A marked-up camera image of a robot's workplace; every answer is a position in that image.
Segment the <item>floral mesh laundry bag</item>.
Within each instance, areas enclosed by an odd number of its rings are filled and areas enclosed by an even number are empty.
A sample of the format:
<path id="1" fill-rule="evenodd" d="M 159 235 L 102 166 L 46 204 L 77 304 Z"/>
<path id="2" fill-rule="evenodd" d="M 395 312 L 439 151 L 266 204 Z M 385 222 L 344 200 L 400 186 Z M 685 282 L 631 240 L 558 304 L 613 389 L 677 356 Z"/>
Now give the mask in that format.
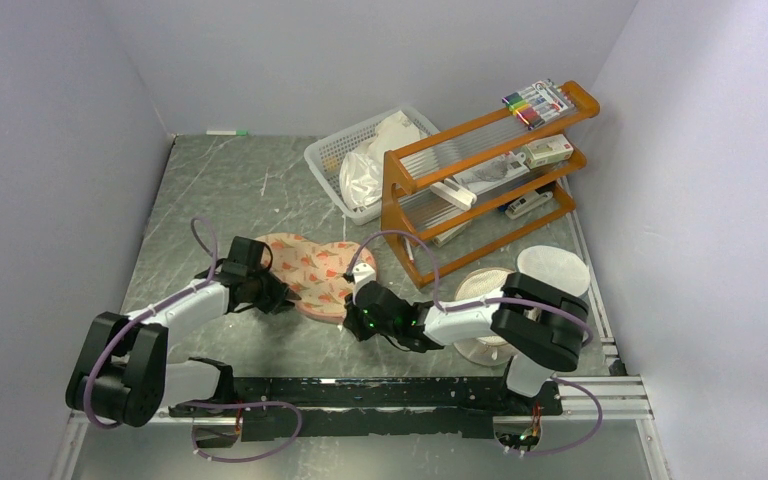
<path id="1" fill-rule="evenodd" d="M 258 240 L 271 249 L 261 263 L 270 265 L 270 271 L 299 296 L 295 308 L 311 320 L 342 324 L 345 298 L 354 287 L 344 274 L 355 254 L 359 255 L 355 267 L 368 266 L 377 275 L 374 256 L 355 242 L 316 243 L 291 233 L 267 234 Z"/>

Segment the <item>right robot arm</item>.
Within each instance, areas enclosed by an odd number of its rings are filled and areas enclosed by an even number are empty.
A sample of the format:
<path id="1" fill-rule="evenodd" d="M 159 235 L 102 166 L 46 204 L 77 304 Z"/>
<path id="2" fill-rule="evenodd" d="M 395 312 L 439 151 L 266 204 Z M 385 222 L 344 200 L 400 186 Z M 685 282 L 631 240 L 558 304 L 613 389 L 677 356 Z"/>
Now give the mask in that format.
<path id="1" fill-rule="evenodd" d="M 583 300 L 523 273 L 509 274 L 485 295 L 438 303 L 410 303 L 374 280 L 350 278 L 357 285 L 345 299 L 342 326 L 359 341 L 381 335 L 425 353 L 496 336 L 513 347 L 499 389 L 502 406 L 513 414 L 536 403 L 552 374 L 574 371 L 582 348 L 594 339 Z"/>

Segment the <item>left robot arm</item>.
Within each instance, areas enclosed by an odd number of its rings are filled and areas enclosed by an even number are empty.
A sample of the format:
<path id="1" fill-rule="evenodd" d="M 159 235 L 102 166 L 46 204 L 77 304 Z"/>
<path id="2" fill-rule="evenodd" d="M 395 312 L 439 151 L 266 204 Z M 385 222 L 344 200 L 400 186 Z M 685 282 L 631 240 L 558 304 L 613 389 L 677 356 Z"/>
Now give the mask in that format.
<path id="1" fill-rule="evenodd" d="M 237 400 L 230 365 L 204 357 L 168 359 L 171 346 L 228 314 L 291 310 L 297 295 L 271 270 L 272 248 L 235 237 L 185 287 L 128 314 L 103 312 L 89 327 L 65 391 L 65 403 L 101 428 L 145 425 L 163 407 L 197 402 L 221 416 Z"/>

